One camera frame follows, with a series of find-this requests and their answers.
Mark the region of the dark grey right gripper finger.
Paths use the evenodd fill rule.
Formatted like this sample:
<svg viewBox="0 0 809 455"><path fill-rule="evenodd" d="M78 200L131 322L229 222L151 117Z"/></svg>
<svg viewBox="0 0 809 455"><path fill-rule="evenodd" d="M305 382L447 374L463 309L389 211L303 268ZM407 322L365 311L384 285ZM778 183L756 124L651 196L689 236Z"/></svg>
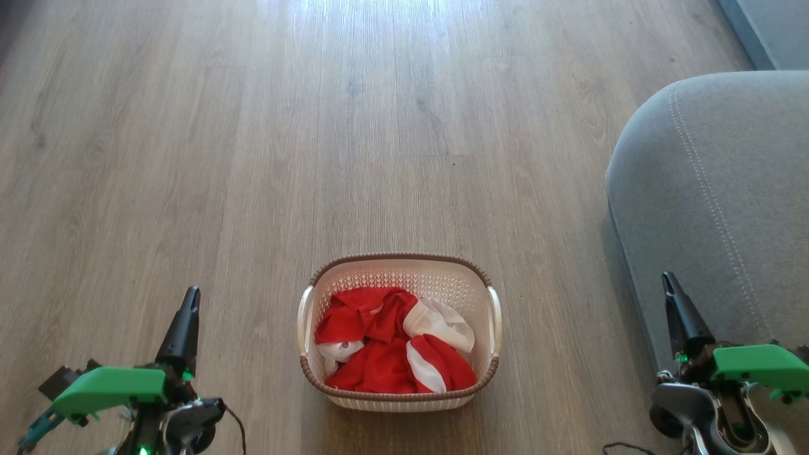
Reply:
<svg viewBox="0 0 809 455"><path fill-rule="evenodd" d="M694 359L716 339L675 274L664 272L661 280L671 354L676 360Z"/></svg>

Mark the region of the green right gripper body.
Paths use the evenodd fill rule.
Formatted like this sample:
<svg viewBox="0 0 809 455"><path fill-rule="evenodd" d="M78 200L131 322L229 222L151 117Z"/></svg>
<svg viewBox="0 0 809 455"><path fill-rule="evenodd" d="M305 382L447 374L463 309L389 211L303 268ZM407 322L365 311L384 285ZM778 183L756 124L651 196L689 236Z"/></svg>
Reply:
<svg viewBox="0 0 809 455"><path fill-rule="evenodd" d="M809 399L809 346L783 348L777 343L736 345L717 343L700 352L677 351L676 380L708 391L730 391L746 385L771 389L771 400L785 404Z"/></svg>

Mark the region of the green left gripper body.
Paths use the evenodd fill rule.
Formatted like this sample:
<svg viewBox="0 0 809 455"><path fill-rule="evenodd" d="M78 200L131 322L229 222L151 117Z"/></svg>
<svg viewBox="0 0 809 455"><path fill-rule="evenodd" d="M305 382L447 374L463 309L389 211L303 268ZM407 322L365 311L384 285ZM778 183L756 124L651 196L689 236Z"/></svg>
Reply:
<svg viewBox="0 0 809 455"><path fill-rule="evenodd" d="M52 400L52 408L69 420L81 420L119 406L165 411L196 399L188 376L170 366L101 366L79 375Z"/></svg>

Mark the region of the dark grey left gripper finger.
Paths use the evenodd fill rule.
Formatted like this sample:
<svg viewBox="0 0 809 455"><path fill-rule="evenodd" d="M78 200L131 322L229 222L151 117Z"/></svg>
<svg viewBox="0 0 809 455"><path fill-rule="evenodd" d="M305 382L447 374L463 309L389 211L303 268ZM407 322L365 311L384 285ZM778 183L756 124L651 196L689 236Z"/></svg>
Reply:
<svg viewBox="0 0 809 455"><path fill-rule="evenodd" d="M190 287L164 336L154 362L169 365L177 375L194 377L200 327L200 289Z"/></svg>

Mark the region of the grey fabric sofa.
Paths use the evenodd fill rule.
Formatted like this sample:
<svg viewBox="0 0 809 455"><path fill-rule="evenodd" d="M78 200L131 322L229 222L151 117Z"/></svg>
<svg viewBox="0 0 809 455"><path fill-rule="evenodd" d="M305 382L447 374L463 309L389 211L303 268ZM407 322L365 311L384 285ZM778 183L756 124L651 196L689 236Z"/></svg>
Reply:
<svg viewBox="0 0 809 455"><path fill-rule="evenodd" d="M809 346L809 70L664 87L624 127L605 181L656 369L675 365L665 271L717 340Z"/></svg>

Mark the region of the white laundry basket brown rim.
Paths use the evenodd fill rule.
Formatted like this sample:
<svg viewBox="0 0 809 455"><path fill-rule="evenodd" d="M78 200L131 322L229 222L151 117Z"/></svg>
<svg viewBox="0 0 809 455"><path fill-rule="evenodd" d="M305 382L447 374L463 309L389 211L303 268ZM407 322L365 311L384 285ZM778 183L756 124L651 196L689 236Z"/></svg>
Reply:
<svg viewBox="0 0 809 455"><path fill-rule="evenodd" d="M477 381L445 394L365 394L326 385L324 362L315 348L315 326L336 291L355 287L399 287L419 297L436 298L458 311L473 329L469 355ZM321 266L301 294L296 317L304 377L336 406L353 411L421 413L449 411L482 391L498 369L502 349L502 305L487 274L462 257L426 253L371 253L338 257Z"/></svg>

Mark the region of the grey furniture panel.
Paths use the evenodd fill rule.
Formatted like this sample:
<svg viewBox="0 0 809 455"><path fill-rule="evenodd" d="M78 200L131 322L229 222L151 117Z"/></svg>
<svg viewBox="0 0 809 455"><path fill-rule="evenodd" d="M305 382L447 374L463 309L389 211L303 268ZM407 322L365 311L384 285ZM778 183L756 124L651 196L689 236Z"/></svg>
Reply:
<svg viewBox="0 0 809 455"><path fill-rule="evenodd" d="M756 70L809 70L809 0L717 0Z"/></svg>

